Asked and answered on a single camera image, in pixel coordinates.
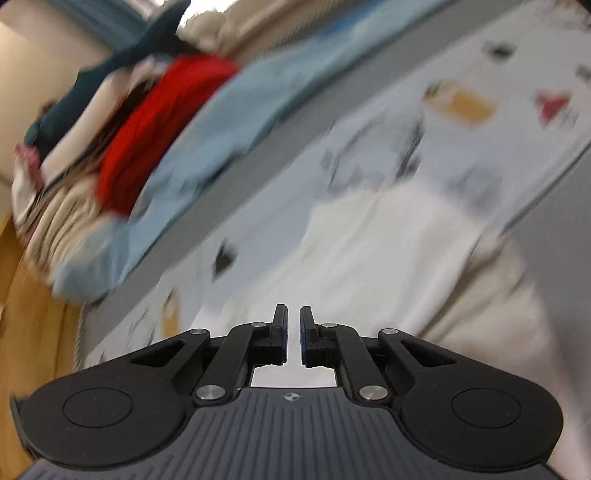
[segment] light blue fabric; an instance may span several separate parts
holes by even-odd
[[[148,23],[123,0],[49,0],[114,49],[138,42]]]
[[[234,158],[360,57],[446,0],[387,0],[354,28],[270,55],[246,67],[202,108],[153,172],[128,222],[87,239],[54,274],[56,296],[96,300],[139,263],[162,231]]]

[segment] stack of clothes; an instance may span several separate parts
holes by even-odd
[[[176,36],[176,2],[138,44],[80,72],[15,151],[12,207],[25,260],[40,278],[93,231],[131,214],[178,135],[238,66]]]

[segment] dark teal garment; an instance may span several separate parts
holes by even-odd
[[[65,97],[29,127],[24,143],[37,147],[43,161],[76,123],[109,73],[131,67],[152,54],[164,53],[173,57],[194,54],[196,49],[176,36],[181,17],[190,4],[191,0],[178,1],[148,27],[136,45],[119,50],[92,70],[80,72]]]

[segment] metal screw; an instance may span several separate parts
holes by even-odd
[[[388,390],[379,385],[366,385],[359,390],[359,395],[368,401],[383,400],[388,396]]]
[[[219,400],[226,394],[226,390],[219,385],[204,385],[199,387],[196,395],[201,400]]]

